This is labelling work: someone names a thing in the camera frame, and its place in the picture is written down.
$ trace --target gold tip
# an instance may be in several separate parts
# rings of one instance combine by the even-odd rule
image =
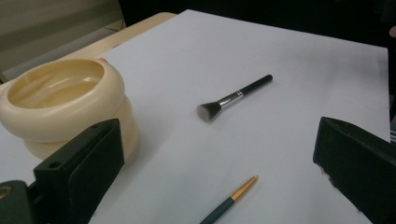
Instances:
[[[251,177],[241,188],[233,193],[233,195],[231,196],[233,201],[238,201],[254,185],[254,183],[256,183],[258,179],[258,175]]]

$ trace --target beige wall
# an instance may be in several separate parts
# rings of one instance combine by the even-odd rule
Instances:
[[[0,0],[5,71],[121,19],[118,0]]]

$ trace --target table surface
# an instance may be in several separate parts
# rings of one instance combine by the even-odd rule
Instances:
[[[321,117],[389,140],[386,49],[195,11],[101,55],[122,74],[141,132],[91,223],[199,223],[253,175],[219,223],[370,223],[312,162]],[[196,106],[267,74],[210,124]],[[39,159],[0,127],[0,181]]]

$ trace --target brush ferrule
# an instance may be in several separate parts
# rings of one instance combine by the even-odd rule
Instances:
[[[244,93],[242,93],[241,91],[236,91],[224,98],[221,98],[220,100],[218,100],[218,103],[220,104],[221,108],[224,108],[230,103],[236,102],[237,99],[242,98],[242,96],[244,96]]]

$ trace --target black makeup brush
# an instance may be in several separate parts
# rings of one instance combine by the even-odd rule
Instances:
[[[221,98],[216,102],[199,105],[197,107],[198,116],[202,120],[209,122],[214,117],[216,117],[221,109],[223,109],[226,105],[229,105],[230,103],[235,102],[237,99],[250,94],[251,92],[257,90],[259,87],[262,87],[264,84],[271,81],[272,79],[273,77],[271,75],[267,75],[251,83],[240,91],[236,91],[224,98]]]

